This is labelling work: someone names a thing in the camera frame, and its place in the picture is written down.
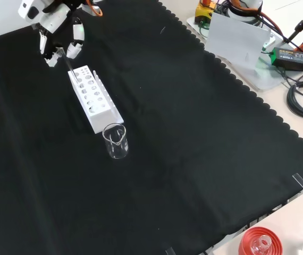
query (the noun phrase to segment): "glass beaker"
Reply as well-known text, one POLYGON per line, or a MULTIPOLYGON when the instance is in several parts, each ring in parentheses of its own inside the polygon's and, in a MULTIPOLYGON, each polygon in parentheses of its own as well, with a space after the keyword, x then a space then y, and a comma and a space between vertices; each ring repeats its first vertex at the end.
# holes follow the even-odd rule
POLYGON ((128 154, 127 131, 125 126, 112 123, 103 129, 103 138, 109 155, 114 159, 124 158, 128 154))

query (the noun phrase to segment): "yellow object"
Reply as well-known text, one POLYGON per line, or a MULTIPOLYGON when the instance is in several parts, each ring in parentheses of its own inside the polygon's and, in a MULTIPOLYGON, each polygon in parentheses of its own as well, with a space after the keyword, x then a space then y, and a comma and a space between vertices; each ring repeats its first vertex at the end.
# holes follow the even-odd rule
POLYGON ((195 23, 210 23, 215 9, 216 3, 211 2, 209 7, 204 7, 199 1, 198 6, 195 9, 195 23))

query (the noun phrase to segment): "test tube rack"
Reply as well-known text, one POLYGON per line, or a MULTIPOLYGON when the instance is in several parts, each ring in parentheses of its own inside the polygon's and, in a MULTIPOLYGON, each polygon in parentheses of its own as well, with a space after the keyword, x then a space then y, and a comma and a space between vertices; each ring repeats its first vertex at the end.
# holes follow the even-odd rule
POLYGON ((123 119, 114 105, 103 83, 87 65, 74 69, 77 81, 71 71, 68 72, 73 89, 92 129, 97 134, 112 123, 123 123, 123 119))

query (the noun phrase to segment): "black tablecloth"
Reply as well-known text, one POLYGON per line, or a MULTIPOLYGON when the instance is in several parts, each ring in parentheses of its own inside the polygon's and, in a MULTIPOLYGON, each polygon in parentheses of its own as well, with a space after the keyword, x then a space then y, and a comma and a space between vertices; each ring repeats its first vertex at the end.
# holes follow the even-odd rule
POLYGON ((173 14, 100 6, 75 13, 86 40, 72 65, 99 74, 129 155, 109 158, 37 31, 0 36, 0 254, 198 254, 300 190, 303 139, 173 14))

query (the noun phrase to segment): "white table surface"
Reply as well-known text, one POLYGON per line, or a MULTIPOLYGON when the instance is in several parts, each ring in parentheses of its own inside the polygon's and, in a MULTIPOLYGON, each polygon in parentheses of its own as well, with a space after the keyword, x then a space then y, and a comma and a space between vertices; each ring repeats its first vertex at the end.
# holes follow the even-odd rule
MULTIPOLYGON (((292 34, 298 22, 303 20, 303 0, 283 0, 280 3, 276 0, 263 1, 263 11, 279 25, 287 37, 292 34)), ((198 0, 161 0, 161 2, 185 25, 187 25, 187 18, 194 16, 195 8, 198 4, 198 0)), ((203 39, 189 25, 187 27, 200 40, 203 39)), ((303 32, 294 41, 296 44, 301 43, 303 41, 303 32)), ((288 123, 291 129, 295 130, 303 138, 303 118, 295 115, 288 109, 285 100, 288 92, 286 86, 282 84, 268 91, 256 91, 245 79, 235 73, 228 63, 226 64, 232 73, 237 76, 237 79, 242 80, 244 84, 248 85, 251 91, 254 91, 258 97, 261 97, 265 103, 269 104, 271 109, 274 109, 283 118, 284 122, 288 123)), ((300 95, 297 98, 303 105, 303 98, 300 95)))
MULTIPOLYGON (((303 194, 254 226, 272 230, 282 242, 283 255, 303 255, 303 194)), ((244 233, 214 250, 213 254, 238 255, 244 233)))

